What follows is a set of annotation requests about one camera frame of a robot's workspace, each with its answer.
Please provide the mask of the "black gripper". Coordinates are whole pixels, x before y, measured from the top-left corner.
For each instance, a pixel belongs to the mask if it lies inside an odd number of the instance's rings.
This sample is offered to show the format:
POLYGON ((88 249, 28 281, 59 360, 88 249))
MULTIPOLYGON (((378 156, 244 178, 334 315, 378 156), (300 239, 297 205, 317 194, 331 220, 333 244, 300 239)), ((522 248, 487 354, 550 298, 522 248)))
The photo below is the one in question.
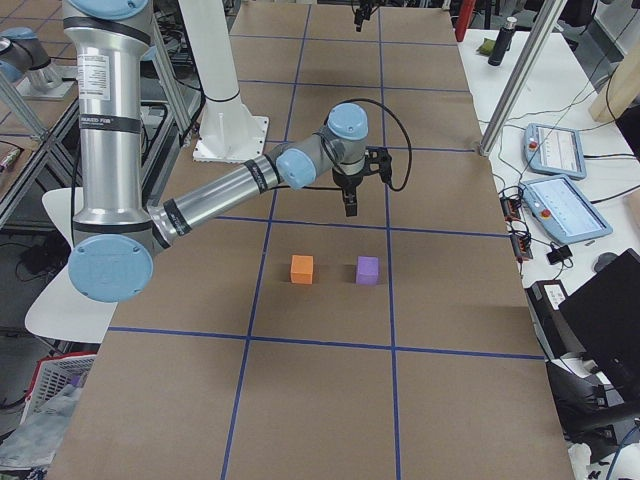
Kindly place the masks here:
POLYGON ((347 175, 339 171, 332 170, 332 178, 337 187, 342 190, 342 200, 346 216, 358 215, 357 187, 362 183, 363 176, 358 173, 347 175))

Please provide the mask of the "second grey robot arm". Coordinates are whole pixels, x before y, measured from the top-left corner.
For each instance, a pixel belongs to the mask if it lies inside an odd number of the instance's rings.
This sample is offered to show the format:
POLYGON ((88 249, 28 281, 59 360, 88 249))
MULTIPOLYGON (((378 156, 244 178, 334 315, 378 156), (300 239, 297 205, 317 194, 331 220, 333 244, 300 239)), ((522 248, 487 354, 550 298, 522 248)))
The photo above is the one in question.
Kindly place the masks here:
POLYGON ((62 100, 75 81, 28 27, 1 32, 1 72, 23 98, 30 100, 62 100))

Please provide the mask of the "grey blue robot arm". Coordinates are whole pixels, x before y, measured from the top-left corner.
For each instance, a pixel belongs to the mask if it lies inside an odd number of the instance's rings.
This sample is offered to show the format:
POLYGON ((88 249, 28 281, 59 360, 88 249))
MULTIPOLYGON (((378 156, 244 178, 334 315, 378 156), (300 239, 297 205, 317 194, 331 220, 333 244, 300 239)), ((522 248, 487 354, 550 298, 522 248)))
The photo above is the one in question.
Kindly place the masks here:
POLYGON ((128 300, 149 283, 154 258, 209 219, 265 192, 295 190, 321 175, 364 170, 369 125, 355 101, 334 106, 309 137, 266 150, 269 121, 244 104, 223 5, 179 5, 201 85, 197 158, 235 164, 229 174, 158 206, 149 190, 162 162, 143 151, 141 65, 162 37, 149 1, 67 1, 63 28, 77 54, 82 205, 73 216, 71 284, 105 303, 128 300))

